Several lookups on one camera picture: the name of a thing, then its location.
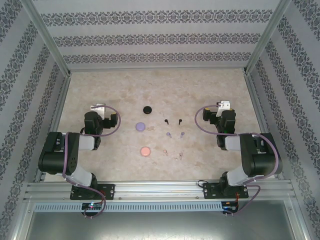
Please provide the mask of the grey metal sheet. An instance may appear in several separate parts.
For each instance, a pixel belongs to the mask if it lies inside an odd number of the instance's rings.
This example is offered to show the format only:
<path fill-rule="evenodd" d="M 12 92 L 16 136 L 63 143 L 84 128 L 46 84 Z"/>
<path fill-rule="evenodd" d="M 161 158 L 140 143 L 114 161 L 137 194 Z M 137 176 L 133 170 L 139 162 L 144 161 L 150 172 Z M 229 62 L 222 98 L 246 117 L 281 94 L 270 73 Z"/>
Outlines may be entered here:
<path fill-rule="evenodd" d="M 26 240 L 296 240 L 284 215 L 225 217 L 217 212 L 36 212 Z"/>

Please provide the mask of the aluminium table side rail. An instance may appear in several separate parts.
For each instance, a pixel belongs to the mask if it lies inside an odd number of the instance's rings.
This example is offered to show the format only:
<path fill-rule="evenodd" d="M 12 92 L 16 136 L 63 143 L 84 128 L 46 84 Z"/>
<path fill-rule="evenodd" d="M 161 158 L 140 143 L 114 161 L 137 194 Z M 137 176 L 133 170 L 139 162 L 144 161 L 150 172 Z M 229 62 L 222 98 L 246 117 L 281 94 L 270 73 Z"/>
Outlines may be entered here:
<path fill-rule="evenodd" d="M 270 130 L 268 129 L 267 122 L 264 117 L 263 109 L 260 105 L 258 94 L 256 92 L 256 89 L 254 87 L 254 83 L 252 81 L 252 78 L 248 74 L 244 74 L 244 80 L 248 89 L 248 93 L 250 96 L 250 100 L 252 102 L 252 106 L 254 109 L 254 113 L 258 122 L 259 130 L 261 133 L 269 133 Z M 277 175 L 281 175 L 283 171 L 283 162 L 278 152 L 278 159 L 277 165 L 275 166 L 276 169 L 272 169 L 270 174 L 266 176 L 257 177 L 256 180 L 264 180 L 269 178 L 276 178 Z"/>
<path fill-rule="evenodd" d="M 57 103 L 55 105 L 54 115 L 51 118 L 51 124 L 50 124 L 48 131 L 47 131 L 47 134 L 49 134 L 50 132 L 57 132 L 58 131 L 58 127 L 60 124 L 60 120 L 61 120 L 64 105 L 65 105 L 68 89 L 70 86 L 71 78 L 72 78 L 72 73 L 70 73 L 65 78 L 64 83 L 61 86 L 61 89 L 59 92 L 59 98 L 58 98 Z"/>

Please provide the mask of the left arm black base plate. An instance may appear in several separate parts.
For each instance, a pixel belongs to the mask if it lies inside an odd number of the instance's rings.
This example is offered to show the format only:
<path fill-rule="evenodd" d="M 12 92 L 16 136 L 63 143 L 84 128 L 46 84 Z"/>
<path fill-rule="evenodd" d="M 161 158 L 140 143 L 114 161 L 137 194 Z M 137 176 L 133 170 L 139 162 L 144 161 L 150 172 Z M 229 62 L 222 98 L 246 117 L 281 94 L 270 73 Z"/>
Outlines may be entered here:
<path fill-rule="evenodd" d="M 114 184 L 98 184 L 95 189 L 102 193 L 106 200 L 114 199 Z M 77 186 L 72 186 L 69 198 L 71 200 L 102 200 L 99 193 Z"/>

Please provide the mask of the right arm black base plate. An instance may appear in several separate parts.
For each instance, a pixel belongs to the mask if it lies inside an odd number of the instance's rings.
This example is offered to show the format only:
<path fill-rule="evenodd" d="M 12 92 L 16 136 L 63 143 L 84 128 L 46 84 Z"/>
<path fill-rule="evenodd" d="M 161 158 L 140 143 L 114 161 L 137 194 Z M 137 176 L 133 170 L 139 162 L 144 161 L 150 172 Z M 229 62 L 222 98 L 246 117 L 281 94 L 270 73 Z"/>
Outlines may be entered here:
<path fill-rule="evenodd" d="M 240 199 L 249 197 L 248 190 L 244 186 L 226 186 L 222 187 L 220 183 L 204 183 L 203 195 L 205 199 L 235 199 L 236 194 Z"/>

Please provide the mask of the aluminium mounting rail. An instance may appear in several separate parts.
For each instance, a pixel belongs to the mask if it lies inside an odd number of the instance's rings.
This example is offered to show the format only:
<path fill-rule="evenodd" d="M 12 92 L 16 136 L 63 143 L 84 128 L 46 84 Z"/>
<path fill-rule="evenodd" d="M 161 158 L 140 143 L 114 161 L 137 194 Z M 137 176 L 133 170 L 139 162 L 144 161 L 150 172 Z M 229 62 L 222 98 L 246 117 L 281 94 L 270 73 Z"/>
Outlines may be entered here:
<path fill-rule="evenodd" d="M 196 180 L 184 181 L 115 181 L 114 202 L 196 202 L 205 201 Z M 290 180 L 267 179 L 256 182 L 264 200 L 296 200 Z M 23 200 L 30 202 L 69 202 L 72 185 L 67 182 L 28 183 Z"/>

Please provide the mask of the aluminium frame post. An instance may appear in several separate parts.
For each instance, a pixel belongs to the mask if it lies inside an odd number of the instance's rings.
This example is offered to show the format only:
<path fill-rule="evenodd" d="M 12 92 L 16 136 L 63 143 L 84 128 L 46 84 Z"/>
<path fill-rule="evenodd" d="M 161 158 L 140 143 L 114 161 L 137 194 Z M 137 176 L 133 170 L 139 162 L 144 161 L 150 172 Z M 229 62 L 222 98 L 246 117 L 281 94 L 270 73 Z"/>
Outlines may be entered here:
<path fill-rule="evenodd" d="M 276 6 L 272 16 L 270 17 L 269 22 L 267 23 L 260 39 L 258 40 L 257 45 L 255 46 L 247 65 L 243 68 L 244 75 L 248 75 L 252 72 L 256 62 L 259 60 L 262 52 L 264 51 L 265 46 L 272 37 L 275 29 L 277 28 L 278 23 L 285 14 L 288 6 L 292 0 L 279 0 L 278 5 Z"/>
<path fill-rule="evenodd" d="M 54 38 L 50 34 L 41 14 L 38 12 L 33 0 L 20 0 L 22 6 L 33 22 L 34 26 L 37 28 L 42 40 L 48 47 L 50 53 L 52 54 L 55 62 L 59 66 L 60 70 L 64 74 L 64 76 L 70 75 L 70 69 L 67 66 L 66 61 L 63 58 Z"/>

